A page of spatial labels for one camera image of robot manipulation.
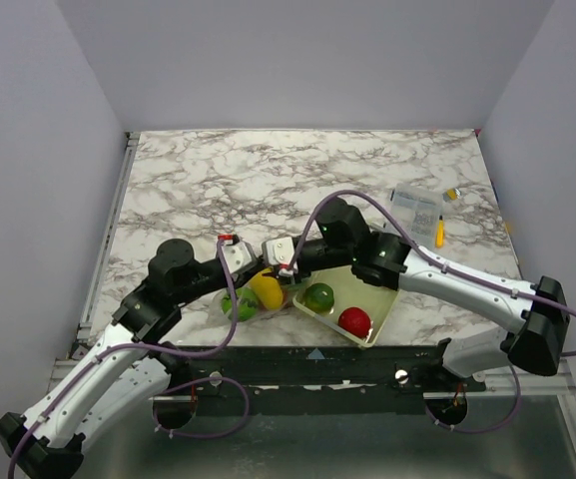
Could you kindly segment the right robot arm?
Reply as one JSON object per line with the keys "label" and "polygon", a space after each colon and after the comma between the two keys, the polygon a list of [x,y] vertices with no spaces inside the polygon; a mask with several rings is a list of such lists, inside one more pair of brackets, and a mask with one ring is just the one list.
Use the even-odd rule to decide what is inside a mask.
{"label": "right robot arm", "polygon": [[452,264],[408,237],[371,230],[360,210],[341,198],[317,207],[308,222],[322,237],[294,240],[291,262],[298,271],[348,265],[367,284],[432,296],[495,323],[440,342],[441,357],[426,369],[434,388],[447,391],[476,372],[508,365],[539,376],[557,373],[570,322],[559,281],[511,280]]}

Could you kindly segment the yellow lemon toy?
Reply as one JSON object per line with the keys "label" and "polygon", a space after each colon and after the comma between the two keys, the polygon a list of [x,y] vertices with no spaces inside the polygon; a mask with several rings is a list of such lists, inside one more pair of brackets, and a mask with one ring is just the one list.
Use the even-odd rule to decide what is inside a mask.
{"label": "yellow lemon toy", "polygon": [[248,282],[248,286],[257,295],[265,309],[281,308],[284,302],[284,292],[271,268],[265,268],[255,274]]}

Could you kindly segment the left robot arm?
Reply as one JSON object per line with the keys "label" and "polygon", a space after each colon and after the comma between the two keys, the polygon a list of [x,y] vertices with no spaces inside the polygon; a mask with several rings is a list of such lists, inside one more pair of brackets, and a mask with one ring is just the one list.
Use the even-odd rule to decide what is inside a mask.
{"label": "left robot arm", "polygon": [[149,261],[148,274],[129,293],[110,324],[85,356],[43,399],[22,414],[0,419],[0,443],[10,458],[7,475],[22,470],[30,478],[70,478],[83,462],[91,434],[80,431],[119,377],[143,359],[156,362],[155,381],[169,394],[182,392],[190,379],[188,359],[211,357],[232,340],[204,350],[181,350],[161,339],[182,319],[182,308],[261,270],[252,247],[237,236],[221,236],[215,258],[196,260],[183,239],[161,243]]}

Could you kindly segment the green watermelon toy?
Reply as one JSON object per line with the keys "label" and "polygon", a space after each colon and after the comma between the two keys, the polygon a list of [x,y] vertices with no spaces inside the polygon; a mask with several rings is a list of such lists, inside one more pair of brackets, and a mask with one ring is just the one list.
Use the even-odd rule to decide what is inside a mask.
{"label": "green watermelon toy", "polygon": [[[261,302],[257,295],[248,287],[238,288],[237,295],[237,314],[238,322],[245,322],[256,316],[261,310]],[[233,300],[226,293],[221,299],[222,313],[228,318],[233,318]]]}

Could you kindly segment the clear zip top bag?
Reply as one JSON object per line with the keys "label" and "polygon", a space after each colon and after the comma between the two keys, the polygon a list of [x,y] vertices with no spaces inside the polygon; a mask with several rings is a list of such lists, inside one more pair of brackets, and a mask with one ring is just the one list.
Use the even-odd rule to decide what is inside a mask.
{"label": "clear zip top bag", "polygon": [[[243,286],[236,288],[238,324],[262,319],[286,308],[292,296],[293,290],[288,284],[280,283],[271,267],[262,269]],[[231,322],[234,303],[227,288],[219,291],[209,308],[209,323]]]}

